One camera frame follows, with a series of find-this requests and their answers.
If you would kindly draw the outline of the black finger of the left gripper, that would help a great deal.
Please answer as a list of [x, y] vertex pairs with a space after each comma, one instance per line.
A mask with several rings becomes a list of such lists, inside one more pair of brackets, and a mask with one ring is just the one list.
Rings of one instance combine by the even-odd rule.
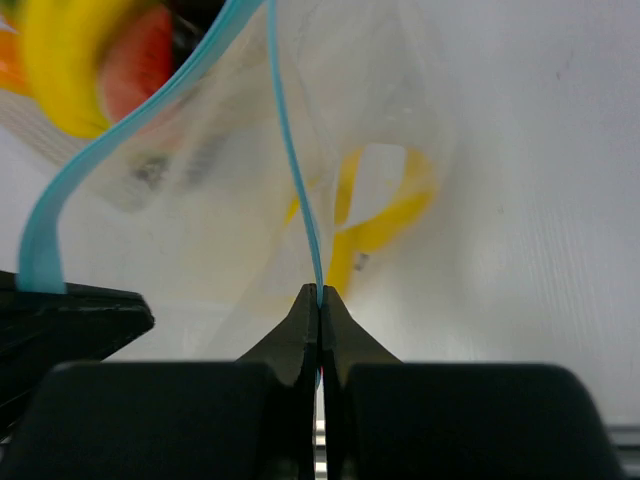
[[56, 365], [101, 361], [154, 327], [134, 292], [69, 284], [64, 294], [22, 292], [1, 273], [1, 437], [9, 437], [32, 391]]

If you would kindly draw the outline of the clear zip bag teal zipper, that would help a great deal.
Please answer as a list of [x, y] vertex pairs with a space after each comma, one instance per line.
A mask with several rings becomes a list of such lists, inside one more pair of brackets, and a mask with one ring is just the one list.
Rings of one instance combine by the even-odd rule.
[[[64, 294], [78, 259], [61, 226], [95, 196], [133, 247], [94, 244], [130, 289], [265, 315], [323, 282], [301, 168], [369, 143], [418, 148], [439, 190], [454, 143], [441, 31], [426, 1], [225, 1], [185, 63], [90, 141], [46, 187], [23, 231], [17, 287]], [[186, 103], [182, 146], [150, 203], [124, 211], [94, 189], [105, 161], [163, 109]]]

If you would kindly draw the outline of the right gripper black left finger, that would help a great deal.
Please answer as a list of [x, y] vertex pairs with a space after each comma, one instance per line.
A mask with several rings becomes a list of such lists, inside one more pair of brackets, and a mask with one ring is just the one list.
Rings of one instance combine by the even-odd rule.
[[303, 285], [284, 319], [238, 361], [268, 365], [286, 387], [315, 390], [318, 367], [316, 300], [316, 285]]

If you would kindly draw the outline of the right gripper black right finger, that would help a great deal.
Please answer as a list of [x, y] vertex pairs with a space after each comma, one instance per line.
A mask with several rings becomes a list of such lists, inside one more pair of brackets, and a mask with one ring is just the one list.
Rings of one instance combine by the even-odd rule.
[[356, 364], [401, 363], [354, 320], [334, 287], [323, 291], [320, 337], [325, 391], [343, 390], [350, 369]]

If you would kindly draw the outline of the yellow pear toy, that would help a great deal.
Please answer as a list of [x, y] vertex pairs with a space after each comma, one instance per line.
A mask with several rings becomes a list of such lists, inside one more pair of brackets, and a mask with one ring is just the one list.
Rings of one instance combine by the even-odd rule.
[[344, 298], [356, 272], [421, 220], [439, 190], [425, 152], [369, 143], [326, 165], [301, 168], [322, 280]]

